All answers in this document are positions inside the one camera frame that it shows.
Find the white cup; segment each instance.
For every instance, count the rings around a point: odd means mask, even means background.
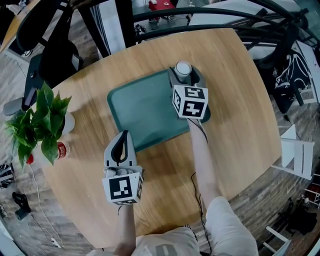
[[[63,135],[71,132],[73,130],[73,128],[75,127],[75,123],[76,123],[74,116],[69,112],[65,113],[64,120],[65,120],[65,122],[64,122],[64,127],[62,130]]]
[[[185,60],[179,61],[174,67],[174,72],[181,83],[185,81],[186,77],[190,75],[191,71],[192,66]]]

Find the chair backrest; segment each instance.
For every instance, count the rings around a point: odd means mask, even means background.
[[[268,230],[270,233],[272,233],[274,236],[276,236],[277,238],[279,238],[280,240],[284,241],[284,244],[278,249],[275,250],[274,248],[272,248],[269,244],[267,244],[266,242],[263,243],[263,245],[268,248],[271,252],[273,252],[273,256],[284,256],[290,243],[291,240],[285,238],[283,235],[279,234],[277,231],[275,231],[274,229],[272,229],[271,227],[267,226],[265,228],[266,230]]]
[[[78,50],[68,40],[72,14],[72,8],[66,6],[42,52],[39,75],[51,88],[78,71],[72,63],[73,55],[78,55]]]
[[[298,140],[296,126],[293,124],[281,136],[282,167],[286,168],[294,158],[294,174],[311,180],[314,144],[313,141]]]
[[[289,24],[282,40],[277,44],[274,52],[258,61],[258,66],[262,69],[271,69],[281,65],[289,54],[292,45],[299,36],[299,29],[293,24]]]
[[[34,49],[39,42],[43,42],[43,35],[51,23],[62,0],[41,0],[26,15],[21,22],[16,42],[22,51]]]
[[[0,4],[0,44],[2,44],[15,14]]]

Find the wooden tabletop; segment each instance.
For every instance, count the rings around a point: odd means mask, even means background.
[[[118,134],[108,93],[186,60],[205,77],[210,120],[204,124],[223,195],[230,200],[281,155],[275,114],[249,53],[230,28],[169,35],[108,56],[54,89],[72,96],[71,152],[44,170],[65,213],[95,247],[110,246],[117,208],[102,184],[104,151]],[[134,205],[137,235],[168,231],[200,219],[191,175],[190,134],[137,153],[145,169],[141,203]]]
[[[26,8],[31,11],[33,9],[33,7],[35,7],[37,5],[37,3],[39,3],[40,0],[31,0],[30,3],[26,6]],[[2,42],[2,45],[0,47],[0,54],[5,51],[6,49],[9,48],[9,46],[11,45],[11,43],[16,39],[17,36],[17,32],[18,32],[18,28],[21,24],[21,22],[24,20],[24,18],[26,17],[26,12],[25,11],[21,11],[18,15],[14,16],[5,36]]]

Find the black chair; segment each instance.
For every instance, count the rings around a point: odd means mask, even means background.
[[[23,51],[34,49],[38,43],[44,46],[41,54],[30,60],[25,82],[24,97],[4,106],[4,114],[12,115],[19,110],[27,110],[36,102],[36,89],[44,82],[56,87],[75,74],[83,64],[76,46],[68,40],[73,10],[62,0],[41,0],[25,17],[16,36],[17,45]],[[48,41],[43,39],[57,10],[63,13]]]
[[[0,45],[3,43],[4,38],[6,36],[6,33],[10,27],[10,24],[15,17],[15,14],[12,11],[10,11],[8,8],[6,8],[5,4],[7,4],[7,5],[9,4],[7,2],[9,2],[9,1],[4,1],[4,3],[3,3],[0,0]],[[24,53],[18,47],[16,40],[14,40],[11,43],[11,45],[9,46],[9,49],[19,55],[22,55]]]
[[[275,50],[270,55],[255,62],[261,75],[264,85],[270,95],[273,95],[279,110],[285,114],[295,99],[300,105],[303,100],[295,83],[291,83],[285,89],[276,89],[276,77],[281,74],[286,65],[287,55],[291,53],[291,48],[299,36],[299,29],[290,24],[283,36],[283,39],[277,44]]]

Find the beige shirt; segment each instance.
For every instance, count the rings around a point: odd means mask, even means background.
[[[209,205],[206,224],[212,237],[214,256],[258,256],[257,243],[241,223],[228,201],[219,196]],[[95,250],[88,256],[114,256]],[[136,239],[132,256],[200,256],[198,242],[188,227],[178,227],[164,234],[150,234]]]

